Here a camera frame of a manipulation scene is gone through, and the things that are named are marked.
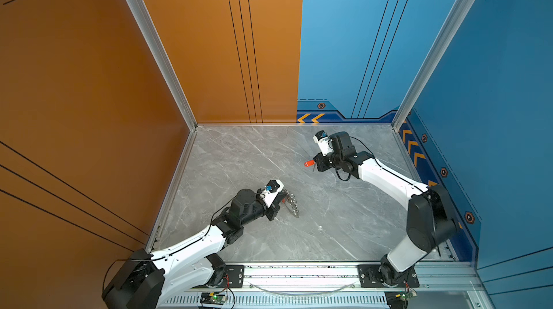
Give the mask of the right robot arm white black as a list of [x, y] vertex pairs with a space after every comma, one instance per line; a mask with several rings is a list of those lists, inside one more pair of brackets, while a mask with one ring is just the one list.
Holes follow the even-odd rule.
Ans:
[[313, 162], [319, 172], [334, 169], [382, 190], [407, 211], [406, 236], [380, 261], [377, 279], [388, 287], [407, 282], [420, 260], [459, 232], [452, 198], [442, 185], [429, 186], [384, 165], [370, 150], [358, 152], [346, 132], [313, 136], [320, 152]]

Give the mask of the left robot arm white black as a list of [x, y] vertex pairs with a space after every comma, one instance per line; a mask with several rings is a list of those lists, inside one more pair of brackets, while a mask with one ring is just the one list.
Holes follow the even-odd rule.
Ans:
[[192, 237], [158, 251], [139, 249], [122, 260], [103, 284], [102, 300], [108, 308], [157, 308], [194, 287], [227, 287], [220, 251], [239, 240], [247, 224], [263, 217], [273, 221], [283, 204], [298, 212], [295, 196], [278, 180], [257, 191], [240, 190]]

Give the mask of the left green circuit board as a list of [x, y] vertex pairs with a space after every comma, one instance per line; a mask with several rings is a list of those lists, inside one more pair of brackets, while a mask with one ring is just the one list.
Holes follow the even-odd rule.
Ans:
[[201, 293], [200, 308], [222, 308], [228, 301], [224, 293]]

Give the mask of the green circuit board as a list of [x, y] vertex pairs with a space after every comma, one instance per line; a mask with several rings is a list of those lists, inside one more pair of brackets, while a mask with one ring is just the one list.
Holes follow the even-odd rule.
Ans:
[[222, 308], [228, 301], [224, 293], [201, 293], [200, 308]]
[[385, 298], [389, 309], [407, 309], [409, 300], [418, 296], [415, 290], [401, 292], [386, 292]]

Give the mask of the right green circuit board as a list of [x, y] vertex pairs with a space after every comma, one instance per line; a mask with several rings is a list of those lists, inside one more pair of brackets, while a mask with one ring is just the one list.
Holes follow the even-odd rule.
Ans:
[[386, 292], [385, 298], [389, 309], [407, 309], [409, 300], [418, 296], [415, 290], [401, 292]]

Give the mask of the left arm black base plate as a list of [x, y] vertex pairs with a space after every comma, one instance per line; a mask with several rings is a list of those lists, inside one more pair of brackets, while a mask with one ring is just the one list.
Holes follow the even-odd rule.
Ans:
[[243, 264], [227, 264], [225, 270], [217, 270], [207, 284], [195, 289], [226, 288], [239, 289], [243, 287], [245, 266]]

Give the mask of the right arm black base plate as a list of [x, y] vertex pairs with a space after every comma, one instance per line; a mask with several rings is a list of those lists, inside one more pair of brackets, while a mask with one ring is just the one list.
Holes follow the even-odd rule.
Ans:
[[397, 272], [387, 264], [360, 264], [357, 266], [357, 271], [363, 288], [420, 287], [415, 267]]

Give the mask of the aluminium front rail frame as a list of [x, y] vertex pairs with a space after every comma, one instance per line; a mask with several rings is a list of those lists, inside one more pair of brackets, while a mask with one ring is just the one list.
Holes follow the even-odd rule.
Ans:
[[415, 290], [415, 308], [436, 299], [466, 297], [470, 308], [492, 302], [476, 271], [466, 262], [421, 261], [414, 267], [420, 287], [363, 288], [357, 266], [374, 261], [246, 262], [243, 287], [185, 290], [157, 308], [200, 308], [201, 293], [224, 293], [222, 308], [389, 308], [386, 292]]

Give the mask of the right corner aluminium post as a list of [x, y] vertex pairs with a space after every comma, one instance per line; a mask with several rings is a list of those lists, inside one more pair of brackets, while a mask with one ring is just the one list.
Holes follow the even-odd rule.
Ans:
[[400, 130], [401, 125], [406, 121], [409, 112], [414, 107], [426, 84], [429, 82], [437, 65], [454, 39], [463, 21], [476, 0], [455, 0], [450, 9], [435, 41], [433, 42], [427, 56], [422, 62], [416, 76], [413, 79], [393, 121], [391, 122], [394, 131]]

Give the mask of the corner aluminium post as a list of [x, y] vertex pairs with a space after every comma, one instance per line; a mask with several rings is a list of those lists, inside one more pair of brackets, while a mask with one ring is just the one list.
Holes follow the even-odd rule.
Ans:
[[148, 11], [144, 0], [125, 0], [138, 25], [142, 36], [148, 45], [151, 55], [161, 72], [179, 111], [187, 124], [187, 127], [195, 132], [197, 120], [194, 117], [190, 104], [177, 77], [174, 67], [169, 59], [164, 44], [158, 34], [154, 21]]
[[463, 21], [476, 0], [455, 0], [450, 9], [435, 41], [433, 42], [427, 56], [422, 62], [416, 76], [413, 79], [393, 121], [391, 122], [394, 131], [400, 130], [401, 125], [406, 121], [409, 112], [414, 107], [426, 84], [429, 82], [437, 65], [454, 39]]

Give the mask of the left corner aluminium post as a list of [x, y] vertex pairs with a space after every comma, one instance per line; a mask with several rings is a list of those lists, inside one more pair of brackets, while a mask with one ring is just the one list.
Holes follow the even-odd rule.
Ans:
[[177, 77], [174, 67], [169, 59], [164, 44], [158, 34], [154, 21], [148, 11], [144, 0], [125, 0], [138, 25], [142, 36], [148, 45], [151, 55], [161, 72], [179, 111], [187, 124], [187, 127], [195, 132], [197, 120], [194, 117], [190, 104]]

